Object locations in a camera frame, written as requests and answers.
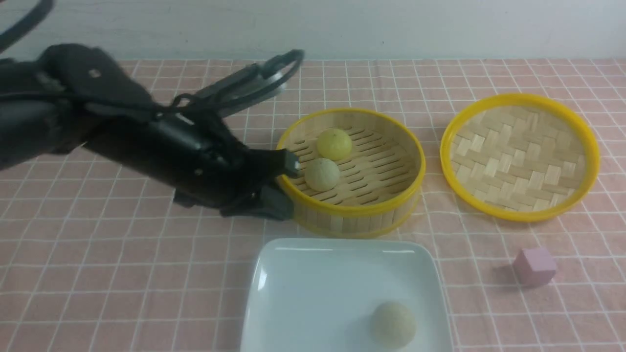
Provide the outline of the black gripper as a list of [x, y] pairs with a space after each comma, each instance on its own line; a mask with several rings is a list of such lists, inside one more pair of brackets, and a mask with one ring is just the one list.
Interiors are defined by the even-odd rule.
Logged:
[[249, 149], [218, 117], [186, 122], [83, 114], [84, 147], [182, 194], [185, 206], [217, 209], [224, 218], [293, 219], [293, 201], [279, 188], [249, 182], [295, 178], [300, 162], [287, 150]]

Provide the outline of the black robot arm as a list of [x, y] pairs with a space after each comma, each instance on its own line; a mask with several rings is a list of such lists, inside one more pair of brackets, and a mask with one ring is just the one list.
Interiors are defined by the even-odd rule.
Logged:
[[1, 169], [81, 147], [174, 188], [181, 206], [291, 220], [294, 204], [277, 178], [295, 177], [299, 159], [286, 149], [251, 149], [225, 118], [277, 96], [303, 59], [304, 51], [290, 50], [167, 106], [98, 47], [59, 44], [33, 62], [4, 59]]

